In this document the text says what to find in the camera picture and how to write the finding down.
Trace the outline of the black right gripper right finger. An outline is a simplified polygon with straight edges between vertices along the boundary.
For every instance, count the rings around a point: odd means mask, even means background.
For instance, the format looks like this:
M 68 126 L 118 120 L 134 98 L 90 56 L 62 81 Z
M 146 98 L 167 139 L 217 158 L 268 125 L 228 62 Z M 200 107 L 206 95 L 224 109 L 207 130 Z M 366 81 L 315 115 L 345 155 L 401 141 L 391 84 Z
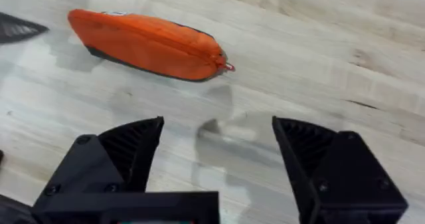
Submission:
M 301 224 L 396 224 L 408 202 L 354 131 L 272 118 Z

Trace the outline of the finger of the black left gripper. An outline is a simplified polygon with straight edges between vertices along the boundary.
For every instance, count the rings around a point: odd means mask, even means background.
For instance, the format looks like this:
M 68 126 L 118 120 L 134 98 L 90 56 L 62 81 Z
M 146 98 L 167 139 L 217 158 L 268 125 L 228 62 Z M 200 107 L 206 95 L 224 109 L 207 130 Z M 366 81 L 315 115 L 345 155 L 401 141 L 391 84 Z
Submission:
M 2 45 L 26 41 L 48 31 L 44 25 L 1 13 Z

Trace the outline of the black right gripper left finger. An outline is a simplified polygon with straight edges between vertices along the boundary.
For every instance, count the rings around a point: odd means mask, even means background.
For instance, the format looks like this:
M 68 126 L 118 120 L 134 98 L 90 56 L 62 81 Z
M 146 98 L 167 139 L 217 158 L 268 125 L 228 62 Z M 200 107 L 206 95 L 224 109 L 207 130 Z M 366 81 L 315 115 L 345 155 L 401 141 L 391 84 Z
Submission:
M 163 125 L 158 116 L 77 137 L 33 207 L 68 194 L 144 192 Z

